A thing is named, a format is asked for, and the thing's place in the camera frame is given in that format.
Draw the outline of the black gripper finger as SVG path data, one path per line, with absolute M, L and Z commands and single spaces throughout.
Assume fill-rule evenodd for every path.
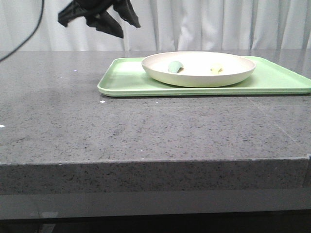
M 134 11 L 134 8 L 130 0 L 116 0 L 113 3 L 113 9 L 119 14 L 119 16 L 129 24 L 140 28 L 139 19 Z
M 87 16 L 86 24 L 97 31 L 123 38 L 123 30 L 120 24 L 107 12 L 103 11 L 95 15 Z

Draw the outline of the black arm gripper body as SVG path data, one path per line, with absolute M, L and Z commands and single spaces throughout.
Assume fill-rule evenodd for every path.
M 92 22 L 99 19 L 114 0 L 72 0 L 61 12 L 58 13 L 58 22 L 67 27 L 68 24 L 78 17 L 85 17 Z

